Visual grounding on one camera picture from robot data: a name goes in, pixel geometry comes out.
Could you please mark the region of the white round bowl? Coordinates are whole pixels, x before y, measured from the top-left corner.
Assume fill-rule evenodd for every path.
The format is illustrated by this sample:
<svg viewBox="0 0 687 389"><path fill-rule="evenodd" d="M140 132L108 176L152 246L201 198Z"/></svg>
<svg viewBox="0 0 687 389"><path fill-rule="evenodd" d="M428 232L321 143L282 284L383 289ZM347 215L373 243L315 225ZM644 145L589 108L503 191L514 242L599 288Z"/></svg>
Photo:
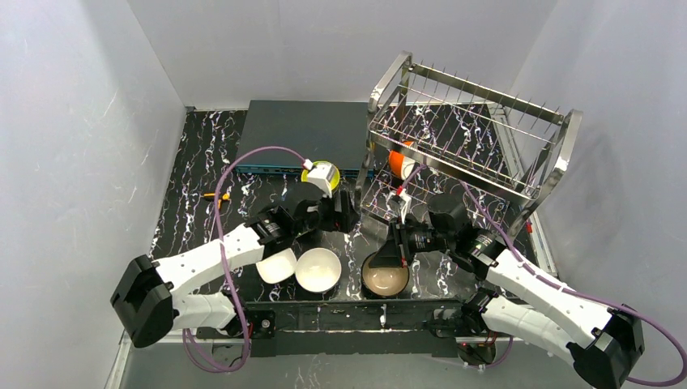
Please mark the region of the white round bowl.
<svg viewBox="0 0 687 389"><path fill-rule="evenodd" d="M334 288L342 273L339 256L326 248L313 248L297 260L295 277L311 293L325 293Z"/></svg>

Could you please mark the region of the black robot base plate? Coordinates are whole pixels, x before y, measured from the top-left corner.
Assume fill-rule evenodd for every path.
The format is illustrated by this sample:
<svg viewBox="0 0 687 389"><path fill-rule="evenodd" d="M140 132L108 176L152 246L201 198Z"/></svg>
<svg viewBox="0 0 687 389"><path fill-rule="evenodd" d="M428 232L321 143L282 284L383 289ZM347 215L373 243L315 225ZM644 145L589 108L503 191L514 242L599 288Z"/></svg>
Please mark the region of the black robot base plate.
<svg viewBox="0 0 687 389"><path fill-rule="evenodd" d="M252 301L245 308L252 357L428 354L471 364L496 359L493 335L471 329L457 299Z"/></svg>

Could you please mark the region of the orange white bowl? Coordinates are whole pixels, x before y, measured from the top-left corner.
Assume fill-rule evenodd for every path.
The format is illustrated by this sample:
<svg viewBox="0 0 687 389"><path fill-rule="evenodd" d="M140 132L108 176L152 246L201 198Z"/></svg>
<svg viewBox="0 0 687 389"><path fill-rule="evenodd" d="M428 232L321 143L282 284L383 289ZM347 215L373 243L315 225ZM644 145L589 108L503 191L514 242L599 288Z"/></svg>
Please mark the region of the orange white bowl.
<svg viewBox="0 0 687 389"><path fill-rule="evenodd" d="M389 152L388 164L391 173L401 180L407 179L416 167L412 158L396 151Z"/></svg>

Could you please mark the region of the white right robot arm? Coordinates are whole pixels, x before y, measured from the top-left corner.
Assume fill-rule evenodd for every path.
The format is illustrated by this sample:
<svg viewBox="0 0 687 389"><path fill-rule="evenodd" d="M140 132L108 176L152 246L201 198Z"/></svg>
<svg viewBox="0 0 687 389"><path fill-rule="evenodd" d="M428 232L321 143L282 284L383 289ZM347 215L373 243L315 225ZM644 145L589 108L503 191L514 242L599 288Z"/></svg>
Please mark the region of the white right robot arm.
<svg viewBox="0 0 687 389"><path fill-rule="evenodd" d="M427 203L429 221L408 211L402 190L387 195L392 217L371 268L406 267L418 253L440 252L488 283L461 305L459 321L471 331L516 336L559 357L594 388L619 388L644 351L640 320L623 310L585 300L523 258L505 239L476 227L451 194Z"/></svg>

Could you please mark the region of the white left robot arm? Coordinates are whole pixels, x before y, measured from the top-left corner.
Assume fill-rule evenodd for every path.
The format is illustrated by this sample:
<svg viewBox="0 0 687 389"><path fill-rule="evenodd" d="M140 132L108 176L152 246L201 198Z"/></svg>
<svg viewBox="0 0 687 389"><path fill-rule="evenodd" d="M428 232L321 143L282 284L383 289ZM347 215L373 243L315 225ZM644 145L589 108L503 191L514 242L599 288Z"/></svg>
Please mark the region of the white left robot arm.
<svg viewBox="0 0 687 389"><path fill-rule="evenodd" d="M326 197L303 183L297 197L267 204L248 220L185 253L162 259L132 259L110 304L136 348L146 348L171 331L199 327L227 331L243 309L230 292L194 290L249 265L274 267L292 259L294 241L314 231L350 233L360 219L351 191Z"/></svg>

